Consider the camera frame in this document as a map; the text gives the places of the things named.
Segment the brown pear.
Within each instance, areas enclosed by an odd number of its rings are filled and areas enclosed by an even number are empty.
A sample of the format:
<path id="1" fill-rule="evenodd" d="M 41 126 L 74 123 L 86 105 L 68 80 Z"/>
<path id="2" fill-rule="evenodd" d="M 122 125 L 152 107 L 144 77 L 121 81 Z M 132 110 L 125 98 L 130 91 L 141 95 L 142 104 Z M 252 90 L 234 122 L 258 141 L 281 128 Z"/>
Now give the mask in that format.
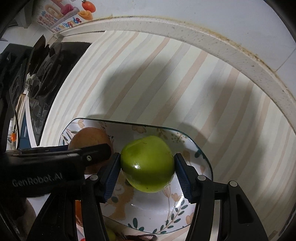
<path id="1" fill-rule="evenodd" d="M 113 155 L 113 146 L 106 132 L 98 128 L 87 127 L 81 129 L 72 138 L 68 145 L 68 150 L 80 149 L 83 147 L 89 147 L 98 144 L 108 144 L 111 147 L 111 154 Z M 108 165 L 110 161 L 111 157 L 109 158 L 109 160 L 100 162 L 93 166 L 86 167 L 84 174 L 96 174 L 101 167 Z"/>

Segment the large green apple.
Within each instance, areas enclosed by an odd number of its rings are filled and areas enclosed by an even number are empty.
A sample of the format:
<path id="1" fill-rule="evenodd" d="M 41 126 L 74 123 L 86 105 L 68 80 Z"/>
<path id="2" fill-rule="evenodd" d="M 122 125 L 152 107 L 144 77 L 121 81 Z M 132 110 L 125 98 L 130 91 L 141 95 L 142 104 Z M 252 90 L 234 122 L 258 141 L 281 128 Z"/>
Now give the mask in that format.
<path id="1" fill-rule="evenodd" d="M 159 137 L 148 136 L 128 143 L 121 151 L 121 169 L 135 189 L 156 193 L 175 173 L 173 154 Z"/>

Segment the orange near gripper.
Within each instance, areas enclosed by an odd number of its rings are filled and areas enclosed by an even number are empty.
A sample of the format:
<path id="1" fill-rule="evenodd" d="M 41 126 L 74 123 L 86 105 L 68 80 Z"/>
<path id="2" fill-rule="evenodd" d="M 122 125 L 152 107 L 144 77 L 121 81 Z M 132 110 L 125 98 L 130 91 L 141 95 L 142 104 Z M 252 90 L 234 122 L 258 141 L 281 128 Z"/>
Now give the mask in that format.
<path id="1" fill-rule="evenodd" d="M 83 223 L 82 223 L 82 212 L 81 212 L 81 201 L 80 200 L 75 201 L 75 216 L 76 216 L 76 223 L 82 227 Z"/>

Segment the small orange fruit on counter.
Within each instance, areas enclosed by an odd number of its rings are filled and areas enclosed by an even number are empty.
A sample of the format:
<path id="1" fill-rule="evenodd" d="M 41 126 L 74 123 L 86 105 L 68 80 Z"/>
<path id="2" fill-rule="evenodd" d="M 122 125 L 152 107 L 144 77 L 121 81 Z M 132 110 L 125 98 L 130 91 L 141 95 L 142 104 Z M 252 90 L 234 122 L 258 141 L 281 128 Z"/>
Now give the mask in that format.
<path id="1" fill-rule="evenodd" d="M 17 135 L 16 135 L 16 133 L 15 133 L 15 132 L 12 132 L 12 133 L 11 133 L 11 141 L 12 141 L 12 142 L 15 142 L 16 139 L 17 139 Z"/>

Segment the floral ceramic plate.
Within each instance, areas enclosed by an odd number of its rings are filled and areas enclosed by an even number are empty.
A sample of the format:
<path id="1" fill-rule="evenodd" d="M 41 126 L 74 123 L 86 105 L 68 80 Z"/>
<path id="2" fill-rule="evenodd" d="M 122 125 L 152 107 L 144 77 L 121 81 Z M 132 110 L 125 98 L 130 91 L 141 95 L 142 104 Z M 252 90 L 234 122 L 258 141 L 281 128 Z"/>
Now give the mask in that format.
<path id="1" fill-rule="evenodd" d="M 76 118 L 61 133 L 59 145 L 69 144 L 81 129 L 87 127 L 105 131 L 113 150 L 118 153 L 133 140 L 148 136 L 160 137 L 173 154 L 182 154 L 186 163 L 193 166 L 198 174 L 213 179 L 209 160 L 198 145 L 187 134 L 173 128 Z M 101 205 L 101 210 L 105 217 L 122 225 L 163 235 L 190 225 L 195 205 L 184 198 L 177 177 L 173 177 L 170 184 L 157 193 L 144 193 L 134 189 L 120 174 L 111 198 Z"/>

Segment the black gas stove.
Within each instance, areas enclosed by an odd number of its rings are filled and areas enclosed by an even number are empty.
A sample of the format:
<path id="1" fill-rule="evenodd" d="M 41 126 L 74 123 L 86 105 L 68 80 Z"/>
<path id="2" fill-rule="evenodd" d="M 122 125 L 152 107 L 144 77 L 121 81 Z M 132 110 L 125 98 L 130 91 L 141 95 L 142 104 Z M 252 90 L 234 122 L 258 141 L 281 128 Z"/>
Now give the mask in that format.
<path id="1" fill-rule="evenodd" d="M 10 135 L 22 135 L 21 125 L 9 129 L 12 118 L 21 119 L 16 106 L 28 90 L 28 118 L 37 143 L 54 99 L 78 60 L 89 48 L 86 42 L 45 43 L 41 36 L 33 47 L 8 44 L 1 52 L 1 150 L 11 142 Z"/>

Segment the striped cat table mat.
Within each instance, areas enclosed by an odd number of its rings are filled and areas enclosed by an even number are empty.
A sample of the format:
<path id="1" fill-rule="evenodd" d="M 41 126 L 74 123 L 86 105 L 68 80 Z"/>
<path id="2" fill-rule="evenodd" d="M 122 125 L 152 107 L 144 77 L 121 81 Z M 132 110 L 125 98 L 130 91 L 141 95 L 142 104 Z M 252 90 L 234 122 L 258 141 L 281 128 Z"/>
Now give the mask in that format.
<path id="1" fill-rule="evenodd" d="M 269 240 L 279 240 L 295 205 L 295 132 L 249 78 L 189 44 L 138 32 L 60 37 L 90 48 L 66 78 L 40 144 L 56 145 L 73 120 L 100 118 L 176 128 L 208 157 L 217 182 L 235 180 Z"/>

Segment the colourful wall sticker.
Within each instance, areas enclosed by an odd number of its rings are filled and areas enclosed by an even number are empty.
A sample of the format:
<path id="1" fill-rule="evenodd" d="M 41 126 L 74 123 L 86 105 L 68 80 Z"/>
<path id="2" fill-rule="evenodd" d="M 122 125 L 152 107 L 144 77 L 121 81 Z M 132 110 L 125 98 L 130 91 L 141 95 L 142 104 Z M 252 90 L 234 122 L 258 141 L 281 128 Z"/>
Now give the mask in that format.
<path id="1" fill-rule="evenodd" d="M 92 21 L 96 6 L 91 1 L 37 1 L 34 20 L 51 31 L 59 33 L 81 23 Z"/>

